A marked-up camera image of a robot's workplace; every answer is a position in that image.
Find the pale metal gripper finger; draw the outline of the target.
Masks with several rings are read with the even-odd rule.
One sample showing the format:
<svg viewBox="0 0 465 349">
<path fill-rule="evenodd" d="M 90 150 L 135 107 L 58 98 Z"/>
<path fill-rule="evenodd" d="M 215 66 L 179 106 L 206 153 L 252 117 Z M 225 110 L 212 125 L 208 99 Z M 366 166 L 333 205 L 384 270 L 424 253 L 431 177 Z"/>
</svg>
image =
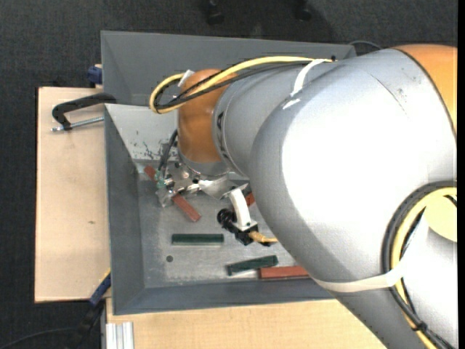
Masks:
<svg viewBox="0 0 465 349">
<path fill-rule="evenodd" d="M 172 197 L 174 193 L 167 189 L 158 189 L 156 191 L 156 195 L 158 197 L 158 202 L 162 208 L 166 208 L 167 206 L 172 205 Z"/>
</svg>

